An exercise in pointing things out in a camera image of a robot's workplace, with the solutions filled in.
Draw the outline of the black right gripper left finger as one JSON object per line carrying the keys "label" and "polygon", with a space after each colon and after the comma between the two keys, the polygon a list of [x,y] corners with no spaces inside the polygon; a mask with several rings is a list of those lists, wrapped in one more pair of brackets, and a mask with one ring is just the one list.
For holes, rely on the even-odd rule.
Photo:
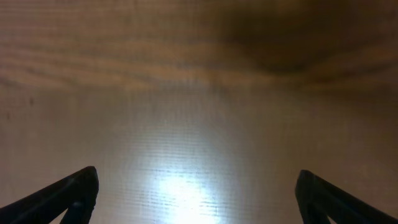
{"label": "black right gripper left finger", "polygon": [[50,223],[63,213],[61,223],[88,224],[98,192],[96,168],[88,166],[1,208],[1,223]]}

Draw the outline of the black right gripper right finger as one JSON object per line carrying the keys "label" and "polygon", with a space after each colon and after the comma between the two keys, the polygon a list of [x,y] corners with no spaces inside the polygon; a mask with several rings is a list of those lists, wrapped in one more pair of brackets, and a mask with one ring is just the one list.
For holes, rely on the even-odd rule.
{"label": "black right gripper right finger", "polygon": [[301,170],[295,196],[304,224],[397,224],[397,219],[364,203],[309,170]]}

